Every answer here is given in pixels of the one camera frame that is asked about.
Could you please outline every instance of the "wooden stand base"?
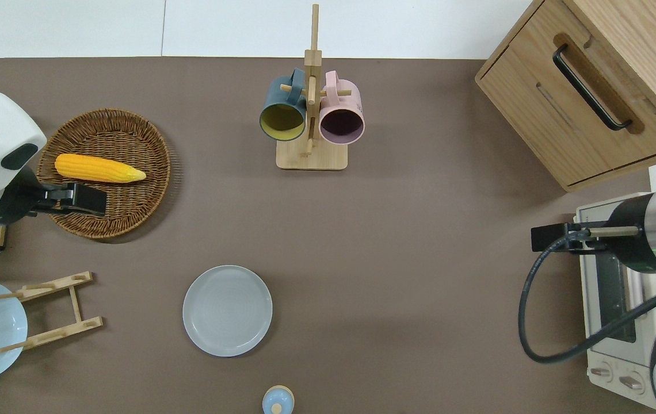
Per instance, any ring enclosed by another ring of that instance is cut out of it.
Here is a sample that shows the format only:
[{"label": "wooden stand base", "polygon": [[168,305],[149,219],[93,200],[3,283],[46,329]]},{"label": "wooden stand base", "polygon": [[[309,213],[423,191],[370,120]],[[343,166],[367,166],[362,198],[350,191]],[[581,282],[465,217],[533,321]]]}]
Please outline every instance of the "wooden stand base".
[{"label": "wooden stand base", "polygon": [[325,139],[308,142],[309,128],[298,139],[277,142],[276,163],[283,170],[339,171],[349,165],[349,146],[331,144]]},{"label": "wooden stand base", "polygon": [[102,327],[102,317],[97,316],[83,320],[80,314],[80,305],[78,304],[78,295],[75,292],[75,286],[91,280],[93,280],[93,278],[90,272],[82,272],[76,275],[49,281],[47,283],[23,286],[22,289],[19,289],[13,293],[0,294],[0,299],[18,298],[20,301],[25,302],[40,296],[44,296],[45,294],[58,292],[62,289],[69,289],[70,297],[73,299],[73,312],[75,313],[75,320],[77,321],[76,323],[67,325],[66,327],[52,329],[50,331],[39,333],[38,335],[29,336],[23,342],[4,346],[3,348],[0,348],[0,353],[7,352],[16,348],[34,348],[36,346],[44,345],[45,343],[50,343],[51,341],[66,338],[70,335],[85,332],[88,329]]}]

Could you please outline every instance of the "round woven tray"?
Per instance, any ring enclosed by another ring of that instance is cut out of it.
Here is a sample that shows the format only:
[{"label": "round woven tray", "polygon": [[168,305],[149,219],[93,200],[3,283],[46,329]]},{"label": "round woven tray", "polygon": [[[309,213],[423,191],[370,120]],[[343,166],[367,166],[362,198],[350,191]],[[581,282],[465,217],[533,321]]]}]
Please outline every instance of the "round woven tray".
[{"label": "round woven tray", "polygon": [[[63,153],[128,163],[146,173],[146,178],[133,183],[65,178],[54,168],[57,155]],[[136,113],[105,108],[84,113],[62,125],[42,150],[36,175],[45,183],[76,181],[105,191],[108,204],[104,217],[78,213],[50,217],[70,233],[107,239],[134,230],[154,213],[167,191],[170,172],[170,152],[156,126]]]}]

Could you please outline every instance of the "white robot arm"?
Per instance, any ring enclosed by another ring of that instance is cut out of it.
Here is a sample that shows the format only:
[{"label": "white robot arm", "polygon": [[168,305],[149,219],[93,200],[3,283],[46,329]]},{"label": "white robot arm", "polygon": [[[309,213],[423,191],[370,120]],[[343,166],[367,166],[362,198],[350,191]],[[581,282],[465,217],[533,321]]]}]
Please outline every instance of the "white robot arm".
[{"label": "white robot arm", "polygon": [[40,184],[26,163],[47,143],[41,129],[0,93],[0,225],[37,212],[105,214],[105,193],[68,183]]}]

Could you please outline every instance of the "black drawer handle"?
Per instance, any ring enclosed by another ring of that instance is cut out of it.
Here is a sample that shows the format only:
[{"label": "black drawer handle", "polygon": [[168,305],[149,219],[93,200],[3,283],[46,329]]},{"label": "black drawer handle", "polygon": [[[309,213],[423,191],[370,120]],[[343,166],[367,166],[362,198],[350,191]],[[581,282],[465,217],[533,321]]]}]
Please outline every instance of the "black drawer handle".
[{"label": "black drawer handle", "polygon": [[563,52],[566,47],[568,47],[568,44],[564,44],[561,47],[559,47],[558,50],[556,50],[556,53],[554,53],[554,63],[556,63],[556,68],[559,69],[560,73],[563,74],[563,76],[568,79],[568,82],[573,86],[574,89],[578,92],[579,95],[583,98],[583,100],[586,101],[586,103],[589,104],[589,107],[591,107],[592,110],[594,110],[594,113],[599,117],[602,122],[604,122],[604,125],[607,126],[607,128],[611,129],[612,131],[619,131],[622,128],[627,127],[632,123],[632,120],[627,120],[623,124],[617,123],[612,116],[607,113],[607,110],[604,109],[601,103],[597,101],[596,97],[589,91],[589,89],[586,87],[586,85],[581,82],[580,79],[577,78],[576,74],[573,73],[570,67],[566,64],[566,62],[563,60],[563,58],[560,56],[560,53]]}]

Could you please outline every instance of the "yellow corn cob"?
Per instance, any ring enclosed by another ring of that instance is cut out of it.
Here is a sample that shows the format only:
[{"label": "yellow corn cob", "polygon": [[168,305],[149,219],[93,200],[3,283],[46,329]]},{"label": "yellow corn cob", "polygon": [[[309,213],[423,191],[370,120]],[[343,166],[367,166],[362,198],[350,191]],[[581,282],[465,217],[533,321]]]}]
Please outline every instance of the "yellow corn cob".
[{"label": "yellow corn cob", "polygon": [[60,154],[54,167],[60,175],[78,180],[131,183],[146,178],[144,172],[125,163],[87,155]]}]

